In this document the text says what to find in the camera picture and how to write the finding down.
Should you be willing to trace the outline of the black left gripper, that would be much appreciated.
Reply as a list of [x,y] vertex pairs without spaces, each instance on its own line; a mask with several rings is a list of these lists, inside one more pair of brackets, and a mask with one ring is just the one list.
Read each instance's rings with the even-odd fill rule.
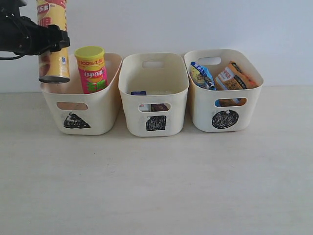
[[21,16],[14,19],[18,29],[16,55],[41,55],[46,51],[58,52],[70,46],[67,31],[57,25],[37,25],[30,18]]

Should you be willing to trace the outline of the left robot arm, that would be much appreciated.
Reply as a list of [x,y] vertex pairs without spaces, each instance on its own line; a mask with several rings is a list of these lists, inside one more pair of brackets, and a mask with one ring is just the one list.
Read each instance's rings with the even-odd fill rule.
[[0,2],[0,50],[12,52],[16,60],[24,56],[41,55],[47,51],[58,52],[70,46],[70,38],[56,25],[40,26],[29,17],[20,15],[20,8],[27,6],[25,0],[2,0]]

